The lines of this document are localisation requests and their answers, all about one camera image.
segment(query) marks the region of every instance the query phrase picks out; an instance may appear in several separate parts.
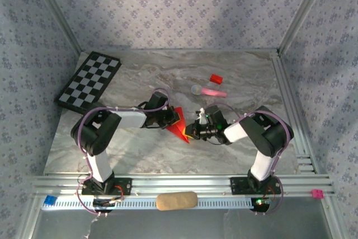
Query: black mounting plate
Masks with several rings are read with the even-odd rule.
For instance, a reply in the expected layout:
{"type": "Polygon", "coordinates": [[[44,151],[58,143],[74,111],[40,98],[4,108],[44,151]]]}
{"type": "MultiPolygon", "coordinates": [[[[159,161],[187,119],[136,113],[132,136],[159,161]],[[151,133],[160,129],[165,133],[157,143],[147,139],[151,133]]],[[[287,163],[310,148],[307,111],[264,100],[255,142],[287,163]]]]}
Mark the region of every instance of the black mounting plate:
{"type": "Polygon", "coordinates": [[[279,182],[276,178],[271,177],[270,180],[258,191],[254,191],[250,188],[248,184],[248,177],[231,177],[230,178],[230,187],[232,195],[251,195],[258,194],[264,196],[266,190],[271,187],[274,190],[275,195],[281,194],[281,189],[279,182]]]}
{"type": "MultiPolygon", "coordinates": [[[[123,191],[124,196],[130,195],[130,191],[132,189],[132,179],[129,177],[115,177],[113,179],[114,186],[120,186],[123,191]]],[[[99,189],[99,187],[92,181],[86,180],[83,183],[82,187],[82,195],[103,195],[103,191],[99,189]]],[[[118,188],[112,188],[108,193],[105,195],[111,196],[121,196],[121,191],[118,188]]]]}

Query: marble surface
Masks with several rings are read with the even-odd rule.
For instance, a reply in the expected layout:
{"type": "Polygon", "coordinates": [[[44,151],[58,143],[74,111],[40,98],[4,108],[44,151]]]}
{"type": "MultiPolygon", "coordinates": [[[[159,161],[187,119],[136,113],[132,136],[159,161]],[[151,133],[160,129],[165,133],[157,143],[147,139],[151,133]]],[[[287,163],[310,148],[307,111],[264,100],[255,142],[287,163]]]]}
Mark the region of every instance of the marble surface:
{"type": "MultiPolygon", "coordinates": [[[[287,120],[268,53],[239,51],[119,51],[102,53],[119,57],[122,66],[103,93],[100,101],[107,106],[134,106],[149,100],[157,87],[169,90],[170,104],[183,108],[186,124],[196,119],[195,110],[221,101],[239,114],[266,105],[287,120]],[[224,77],[222,85],[209,82],[210,75],[224,77]],[[195,96],[192,85],[228,93],[227,98],[195,96]]],[[[88,54],[82,53],[78,67],[88,54]]],[[[228,121],[235,114],[226,107],[222,112],[228,121]]],[[[87,172],[82,154],[70,137],[70,130],[81,116],[64,110],[46,163],[45,173],[87,172]]],[[[252,166],[256,148],[248,138],[229,146],[178,139],[167,130],[118,129],[107,152],[116,174],[246,174],[252,166]]],[[[293,145],[282,154],[277,174],[298,174],[293,145]]]]}

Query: red block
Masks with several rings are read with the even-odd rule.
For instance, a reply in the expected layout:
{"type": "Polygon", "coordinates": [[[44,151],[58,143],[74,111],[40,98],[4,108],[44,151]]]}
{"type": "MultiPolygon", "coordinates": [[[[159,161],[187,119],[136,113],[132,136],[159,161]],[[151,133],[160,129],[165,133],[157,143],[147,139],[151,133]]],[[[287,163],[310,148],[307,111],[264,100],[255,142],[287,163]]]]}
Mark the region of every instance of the red block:
{"type": "Polygon", "coordinates": [[[223,78],[221,76],[212,74],[210,77],[210,81],[216,84],[221,84],[223,82],[223,78]]]}

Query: black and white checkerboard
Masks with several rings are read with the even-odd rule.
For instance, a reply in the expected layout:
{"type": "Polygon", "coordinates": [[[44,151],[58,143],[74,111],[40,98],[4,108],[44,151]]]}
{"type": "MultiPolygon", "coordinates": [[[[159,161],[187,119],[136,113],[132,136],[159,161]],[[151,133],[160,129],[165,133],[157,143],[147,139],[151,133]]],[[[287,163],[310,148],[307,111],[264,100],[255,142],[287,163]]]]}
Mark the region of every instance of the black and white checkerboard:
{"type": "Polygon", "coordinates": [[[97,102],[121,66],[120,59],[91,52],[55,102],[69,110],[84,114],[97,102]]]}

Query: blue clip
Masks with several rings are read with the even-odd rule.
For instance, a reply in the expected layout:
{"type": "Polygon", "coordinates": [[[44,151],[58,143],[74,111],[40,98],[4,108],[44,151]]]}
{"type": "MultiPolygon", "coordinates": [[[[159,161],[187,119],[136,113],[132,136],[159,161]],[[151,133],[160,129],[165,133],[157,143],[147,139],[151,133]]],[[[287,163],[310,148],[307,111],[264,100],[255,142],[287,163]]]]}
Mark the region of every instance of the blue clip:
{"type": "Polygon", "coordinates": [[[57,197],[47,195],[44,201],[44,204],[54,205],[56,203],[57,197]]]}

